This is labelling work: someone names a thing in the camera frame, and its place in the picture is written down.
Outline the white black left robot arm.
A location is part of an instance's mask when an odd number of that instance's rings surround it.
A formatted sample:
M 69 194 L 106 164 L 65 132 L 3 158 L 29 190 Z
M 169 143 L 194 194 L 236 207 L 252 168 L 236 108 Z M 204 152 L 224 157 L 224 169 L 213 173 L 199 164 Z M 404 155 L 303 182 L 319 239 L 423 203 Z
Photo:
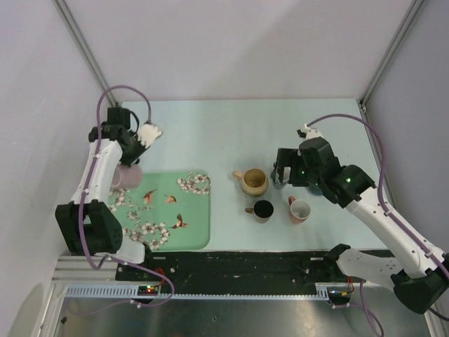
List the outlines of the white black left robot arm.
M 111 107 L 106 121 L 92 128 L 80 184 L 68 203 L 56 207 L 55 218 L 70 253 L 88 261 L 98 255 L 102 260 L 132 263 L 131 272 L 147 280 L 155 273 L 155 262 L 146 257 L 144 244 L 124 237 L 108 204 L 110 191 L 140 185 L 140 157 L 163 133 L 151 121 L 132 130 L 134 116 L 126 108 Z

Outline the aluminium frame rail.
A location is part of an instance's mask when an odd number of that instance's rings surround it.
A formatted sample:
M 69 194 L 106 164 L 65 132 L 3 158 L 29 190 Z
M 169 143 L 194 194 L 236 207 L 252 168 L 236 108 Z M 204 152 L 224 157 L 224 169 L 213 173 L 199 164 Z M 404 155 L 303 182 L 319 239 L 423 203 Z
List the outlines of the aluminium frame rail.
M 114 281 L 118 263 L 106 260 L 94 270 L 83 256 L 60 256 L 52 276 L 53 281 Z

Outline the dark blue mug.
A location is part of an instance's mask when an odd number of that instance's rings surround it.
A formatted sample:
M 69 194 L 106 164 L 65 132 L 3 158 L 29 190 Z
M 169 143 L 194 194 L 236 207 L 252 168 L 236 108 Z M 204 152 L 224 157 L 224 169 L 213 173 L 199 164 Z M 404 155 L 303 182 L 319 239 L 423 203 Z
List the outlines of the dark blue mug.
M 315 185 L 310 185 L 308 189 L 313 195 L 321 196 L 323 194 L 321 189 Z

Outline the right aluminium corner post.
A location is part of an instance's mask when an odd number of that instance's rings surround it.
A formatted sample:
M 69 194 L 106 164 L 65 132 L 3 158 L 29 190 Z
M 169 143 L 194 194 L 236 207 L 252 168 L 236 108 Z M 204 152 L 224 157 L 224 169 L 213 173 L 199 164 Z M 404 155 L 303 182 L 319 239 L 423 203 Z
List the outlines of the right aluminium corner post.
M 427 5 L 428 1 L 425 0 L 413 0 L 411 1 L 406 14 L 403 16 L 397 30 L 395 31 L 393 38 L 389 42 L 386 51 L 384 52 L 379 65 L 376 67 L 374 74 L 371 76 L 370 81 L 363 95 L 358 101 L 358 105 L 362 114 L 367 111 L 367 105 L 371 99 L 373 93 L 380 85 L 382 78 L 385 76 L 395 57 L 399 53 L 402 45 L 405 43 L 408 35 L 410 34 L 413 26 L 417 22 L 421 12 Z

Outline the green floral tray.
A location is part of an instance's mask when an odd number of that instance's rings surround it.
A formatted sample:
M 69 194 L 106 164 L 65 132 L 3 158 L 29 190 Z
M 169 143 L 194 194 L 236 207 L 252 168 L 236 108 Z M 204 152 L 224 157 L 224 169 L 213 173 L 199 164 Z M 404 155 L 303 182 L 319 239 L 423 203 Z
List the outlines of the green floral tray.
M 137 188 L 112 190 L 109 209 L 123 235 L 152 251 L 193 251 L 210 241 L 210 176 L 146 173 Z

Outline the mauve mug black handle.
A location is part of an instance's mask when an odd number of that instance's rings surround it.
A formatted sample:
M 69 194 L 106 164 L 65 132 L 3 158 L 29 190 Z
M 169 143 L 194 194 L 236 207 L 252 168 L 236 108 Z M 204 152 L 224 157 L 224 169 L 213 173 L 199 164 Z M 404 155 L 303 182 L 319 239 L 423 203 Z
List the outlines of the mauve mug black handle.
M 143 172 L 138 164 L 132 166 L 118 165 L 115 168 L 110 190 L 131 189 L 140 186 Z

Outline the left aluminium corner post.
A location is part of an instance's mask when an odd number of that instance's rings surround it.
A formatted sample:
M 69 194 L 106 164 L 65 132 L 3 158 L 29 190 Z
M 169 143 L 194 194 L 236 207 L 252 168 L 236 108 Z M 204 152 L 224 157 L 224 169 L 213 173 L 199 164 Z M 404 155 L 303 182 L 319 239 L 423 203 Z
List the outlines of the left aluminium corner post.
M 109 88 L 109 84 L 100 65 L 94 56 L 88 41 L 83 33 L 80 25 L 76 21 L 74 14 L 72 13 L 67 1 L 65 0 L 52 0 L 53 5 L 58 11 L 63 23 L 65 24 L 69 34 L 71 35 L 76 47 L 78 48 L 82 58 L 85 60 L 91 74 L 97 85 L 102 91 L 106 91 Z

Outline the pink cup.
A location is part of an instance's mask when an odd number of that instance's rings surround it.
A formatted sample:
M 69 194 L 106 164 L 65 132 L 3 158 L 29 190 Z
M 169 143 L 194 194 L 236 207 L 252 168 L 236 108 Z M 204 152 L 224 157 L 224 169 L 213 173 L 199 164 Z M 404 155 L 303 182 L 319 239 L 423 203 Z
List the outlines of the pink cup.
M 306 221 L 311 214 L 311 207 L 307 202 L 296 199 L 294 196 L 288 198 L 290 221 L 294 225 L 299 225 Z

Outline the brown small cup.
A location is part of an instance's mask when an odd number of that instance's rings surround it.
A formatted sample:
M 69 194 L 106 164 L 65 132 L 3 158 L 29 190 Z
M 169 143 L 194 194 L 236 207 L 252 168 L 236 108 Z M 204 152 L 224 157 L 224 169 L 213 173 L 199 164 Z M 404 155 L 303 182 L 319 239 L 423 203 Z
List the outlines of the brown small cup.
M 270 201 L 265 199 L 256 201 L 253 206 L 246 207 L 245 212 L 252 214 L 258 223 L 267 222 L 274 213 L 274 206 Z

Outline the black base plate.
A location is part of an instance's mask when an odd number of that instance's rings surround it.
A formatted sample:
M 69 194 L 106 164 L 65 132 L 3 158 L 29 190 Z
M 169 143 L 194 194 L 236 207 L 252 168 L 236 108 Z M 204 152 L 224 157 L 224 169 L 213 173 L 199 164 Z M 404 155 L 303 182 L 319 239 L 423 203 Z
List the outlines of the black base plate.
M 149 266 L 172 281 L 163 293 L 177 295 L 314 295 L 317 283 L 348 280 L 323 251 L 159 252 Z

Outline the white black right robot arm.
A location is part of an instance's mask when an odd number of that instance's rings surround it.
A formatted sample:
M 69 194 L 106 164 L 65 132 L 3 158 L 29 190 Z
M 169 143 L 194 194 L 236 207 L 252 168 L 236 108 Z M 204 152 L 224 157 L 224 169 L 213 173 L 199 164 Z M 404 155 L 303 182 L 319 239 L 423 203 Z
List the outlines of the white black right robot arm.
M 392 254 L 381 258 L 338 244 L 325 256 L 330 280 L 350 276 L 383 286 L 417 314 L 427 312 L 448 290 L 448 254 L 382 204 L 374 180 L 358 166 L 341 165 L 324 138 L 305 140 L 297 149 L 278 149 L 272 180 L 275 186 L 317 187 L 328 201 L 364 223 Z

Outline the light blue coffee mug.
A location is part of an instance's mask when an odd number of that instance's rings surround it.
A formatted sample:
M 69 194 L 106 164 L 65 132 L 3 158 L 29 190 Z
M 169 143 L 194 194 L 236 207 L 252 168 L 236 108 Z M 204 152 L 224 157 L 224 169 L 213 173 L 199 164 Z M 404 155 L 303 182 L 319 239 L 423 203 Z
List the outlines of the light blue coffee mug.
M 283 169 L 283 173 L 280 175 L 277 163 L 273 164 L 273 170 L 270 173 L 270 178 L 273 182 L 273 186 L 275 189 L 280 190 L 284 188 L 288 184 L 289 177 L 290 177 L 290 167 L 285 167 Z

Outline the aluminium corner post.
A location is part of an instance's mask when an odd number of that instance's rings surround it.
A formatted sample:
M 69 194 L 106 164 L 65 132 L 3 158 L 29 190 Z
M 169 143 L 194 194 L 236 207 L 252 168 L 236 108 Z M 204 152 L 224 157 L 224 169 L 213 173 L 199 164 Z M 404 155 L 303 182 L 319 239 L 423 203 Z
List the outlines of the aluminium corner post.
M 78 48 L 82 58 L 85 60 L 91 74 L 97 85 L 102 91 L 106 91 L 109 88 L 109 84 L 100 65 L 94 56 L 88 41 L 83 33 L 80 25 L 76 21 L 74 14 L 72 13 L 67 1 L 65 0 L 52 0 L 53 5 L 58 11 L 63 23 L 65 24 L 69 34 L 71 35 L 76 47 Z
M 427 5 L 428 1 L 425 0 L 413 0 L 411 1 L 406 14 L 403 16 L 397 30 L 395 31 L 393 38 L 389 42 L 386 51 L 384 52 L 379 65 L 376 67 L 374 74 L 371 76 L 370 81 L 363 95 L 358 101 L 358 105 L 362 114 L 367 111 L 367 105 L 371 99 L 373 93 L 380 85 L 382 78 L 385 76 L 395 57 L 399 53 L 402 45 L 405 43 L 408 35 L 410 34 L 413 26 L 417 22 L 421 12 Z

